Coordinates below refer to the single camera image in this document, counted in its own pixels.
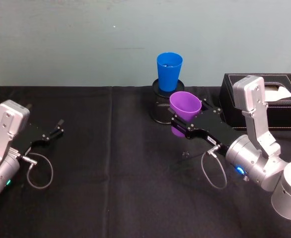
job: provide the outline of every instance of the blue cup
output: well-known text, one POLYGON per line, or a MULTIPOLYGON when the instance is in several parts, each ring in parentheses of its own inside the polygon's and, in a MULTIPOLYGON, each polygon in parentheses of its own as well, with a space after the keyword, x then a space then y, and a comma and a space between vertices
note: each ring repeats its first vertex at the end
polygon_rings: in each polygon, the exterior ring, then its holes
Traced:
POLYGON ((183 59, 174 52, 165 52, 156 58, 159 88, 164 92, 176 89, 183 59))

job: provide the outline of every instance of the cable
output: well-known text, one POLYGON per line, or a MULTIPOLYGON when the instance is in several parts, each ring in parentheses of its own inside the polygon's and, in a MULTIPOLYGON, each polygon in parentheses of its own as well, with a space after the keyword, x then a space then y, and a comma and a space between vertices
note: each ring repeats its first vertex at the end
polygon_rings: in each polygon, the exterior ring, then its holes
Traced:
POLYGON ((206 155, 206 152, 205 152, 205 153, 202 155, 202 157, 201 157, 201 166, 202 166, 202 171, 203 171, 203 173, 204 173, 206 179, 208 180, 208 182, 209 182, 209 183, 210 183, 214 188, 217 188, 217 189, 224 189, 224 188, 226 188, 226 186, 227 186, 227 177, 226 177, 226 173, 225 173, 224 168, 223 168, 223 166, 221 165, 219 159, 217 158, 217 156, 215 156, 215 159, 216 159, 216 161, 218 162, 218 164, 219 164, 219 166, 220 166, 220 169, 221 169, 221 171, 222 171, 222 173, 223 173, 223 175, 224 175, 225 184, 224 184, 223 187, 218 187, 218 186, 216 186, 215 184, 213 184, 212 181, 210 180, 210 178, 208 177, 208 175, 206 174, 205 169, 204 169, 204 165, 203 165, 203 159, 204 159, 204 156, 205 156, 205 155, 206 155))
POLYGON ((38 153, 28 153, 28 154, 29 154, 29 155, 40 156, 40 157, 42 157, 43 159, 45 159, 45 160, 47 161, 47 163, 50 165, 50 167, 51 167, 51 171, 52 171, 52 173, 51 173, 51 179, 50 179, 50 181, 48 182, 47 185, 42 186, 42 187, 35 186, 35 185, 31 182, 31 180, 30 180, 30 172, 31 172, 31 170, 32 170, 32 168, 33 168, 33 166, 31 165, 30 168, 29 168, 29 170, 27 171, 27 174, 26 174, 26 179, 27 179, 28 183, 29 183, 33 188, 36 188, 36 189, 45 189, 45 188, 47 188, 49 185, 51 185, 51 183, 52 183, 52 181, 53 181, 53 177, 54 177, 54 170, 53 170, 53 166, 52 166, 51 162, 50 162, 49 159, 47 159, 44 155, 41 155, 41 154, 38 154, 38 153))

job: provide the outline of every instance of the wall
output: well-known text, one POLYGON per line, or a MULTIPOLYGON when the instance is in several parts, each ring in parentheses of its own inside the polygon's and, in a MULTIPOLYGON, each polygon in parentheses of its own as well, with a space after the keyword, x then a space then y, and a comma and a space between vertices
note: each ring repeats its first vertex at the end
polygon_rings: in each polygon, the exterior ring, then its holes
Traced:
POLYGON ((187 86, 291 72, 291 0, 0 0, 0 85, 151 85, 165 51, 187 86))

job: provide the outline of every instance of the plastic cup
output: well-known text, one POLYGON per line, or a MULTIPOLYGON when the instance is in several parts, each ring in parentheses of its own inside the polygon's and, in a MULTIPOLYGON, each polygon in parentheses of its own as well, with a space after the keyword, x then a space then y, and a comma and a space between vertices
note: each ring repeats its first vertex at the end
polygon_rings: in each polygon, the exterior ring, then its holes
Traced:
POLYGON ((156 58, 159 88, 164 92, 176 89, 183 59, 174 52, 165 52, 156 58))
MULTIPOLYGON (((192 93, 180 91, 170 96, 170 107, 183 120, 190 121, 200 112, 202 103, 192 93)), ((172 127, 172 132, 176 136, 185 137, 182 132, 174 127, 172 127)))

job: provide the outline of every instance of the purple cup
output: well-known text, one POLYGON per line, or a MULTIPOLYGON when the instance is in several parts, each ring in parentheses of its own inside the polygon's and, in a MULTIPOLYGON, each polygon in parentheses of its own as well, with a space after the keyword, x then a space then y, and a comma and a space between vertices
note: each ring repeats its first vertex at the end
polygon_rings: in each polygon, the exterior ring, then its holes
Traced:
MULTIPOLYGON (((202 103, 192 93, 180 91, 170 96, 170 107, 183 120, 190 121, 200 112, 202 103)), ((174 127, 172 127, 172 132, 176 136, 185 137, 182 132, 174 127)))

